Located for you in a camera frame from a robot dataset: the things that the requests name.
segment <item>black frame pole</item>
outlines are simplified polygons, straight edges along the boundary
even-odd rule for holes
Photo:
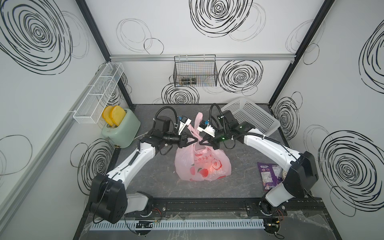
[[[328,14],[329,10],[331,9],[333,3],[335,0],[325,0],[323,5],[321,6],[319,12],[317,13],[315,19],[312,22],[311,27],[309,28],[307,34],[305,35],[303,41],[301,42],[299,48],[296,52],[296,58],[295,61],[290,64],[285,71],[279,85],[275,89],[275,92],[273,93],[271,99],[269,100],[269,106],[272,106],[275,101],[277,100],[279,94],[283,90],[285,84],[287,83],[288,79],[290,78],[291,74],[293,73],[293,70],[296,68],[297,64],[299,63],[302,55],[306,51],[307,47],[312,41],[312,38],[317,32],[317,29],[320,27],[321,23],[323,22],[325,16]]]
[[[87,3],[85,2],[85,0],[76,0],[76,3],[78,5],[85,21],[87,22],[89,30],[91,31],[93,38],[95,39],[97,45],[99,46],[99,49],[100,49],[101,54],[103,55],[105,61],[107,61],[107,62],[111,61],[111,54],[108,51],[107,45],[105,44],[99,29],[97,28],[96,22],[93,19],[93,16],[91,14],[91,11],[88,8]],[[128,104],[128,107],[133,111],[134,106],[133,106],[132,100],[129,97],[127,89],[125,88],[124,83],[121,81],[121,79],[119,79],[119,81],[118,81],[118,86],[119,86],[119,89],[120,89],[125,101]]]

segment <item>red wire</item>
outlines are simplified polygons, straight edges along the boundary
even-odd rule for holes
[[[283,220],[284,220],[284,215],[283,215],[283,213],[280,211],[280,209],[277,209],[277,210],[279,210],[279,212],[281,213],[281,215],[282,215],[282,217],[283,217]]]
[[[278,210],[278,209],[277,209]],[[280,213],[279,212],[277,212],[277,214],[278,214],[278,216],[279,216],[279,222],[280,222]]]
[[[155,207],[153,209],[155,209],[156,211],[158,211],[160,213],[160,219],[161,219],[162,218],[162,214],[161,214],[160,210],[155,208]]]

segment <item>white plastic basket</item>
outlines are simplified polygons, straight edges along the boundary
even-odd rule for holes
[[[96,124],[99,121],[123,71],[121,63],[107,63],[73,115],[78,123]]]
[[[239,123],[247,121],[266,136],[271,135],[280,127],[280,122],[276,118],[244,97],[238,98],[221,108],[221,111],[225,110],[230,110]]]

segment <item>purple snack package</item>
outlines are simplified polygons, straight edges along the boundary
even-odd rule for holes
[[[268,191],[282,182],[282,168],[279,165],[274,163],[258,162],[257,166],[259,167],[260,174],[262,175],[264,191]]]

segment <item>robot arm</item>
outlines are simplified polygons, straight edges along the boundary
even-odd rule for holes
[[[173,131],[169,131],[170,118],[158,116],[166,108],[175,113]],[[89,193],[90,212],[111,223],[116,223],[129,212],[139,211],[144,216],[149,215],[152,210],[152,196],[143,192],[126,194],[126,189],[138,171],[157,153],[161,154],[161,149],[165,146],[171,145],[172,148],[175,144],[182,148],[197,142],[197,138],[182,133],[184,127],[190,123],[189,118],[178,117],[172,107],[161,108],[155,115],[153,128],[138,142],[136,150],[106,175],[95,176]]]
[[[229,110],[221,112],[219,107],[218,109],[220,115],[217,116],[217,119],[223,129],[213,127],[210,124],[212,122],[210,116],[210,121],[204,121],[198,128],[200,132],[206,132],[203,140],[199,142],[201,145],[218,149],[220,142],[228,139],[238,140],[259,150],[288,172],[283,182],[264,194],[259,204],[261,212],[265,215],[271,215],[285,201],[293,197],[303,198],[318,180],[313,155],[309,152],[300,153],[287,148],[278,141],[266,137],[248,122],[239,124]]]
[[[175,129],[171,132],[168,131],[170,118],[158,117],[165,108],[170,108],[175,113]],[[300,153],[287,148],[266,137],[248,122],[239,124],[230,111],[222,113],[220,110],[218,120],[223,129],[210,125],[211,116],[210,121],[200,124],[198,130],[206,132],[199,142],[200,145],[218,149],[220,142],[234,139],[259,150],[288,172],[283,182],[261,198],[259,207],[263,214],[272,215],[286,200],[304,197],[318,180],[314,157],[309,152]],[[152,196],[143,192],[126,194],[126,189],[138,171],[165,146],[176,144],[182,148],[197,142],[197,138],[182,133],[190,122],[185,116],[178,117],[169,106],[161,108],[155,115],[153,128],[139,141],[138,148],[115,169],[93,179],[88,202],[90,212],[111,223],[116,223],[125,213],[133,211],[138,211],[142,216],[149,215],[152,210]]]

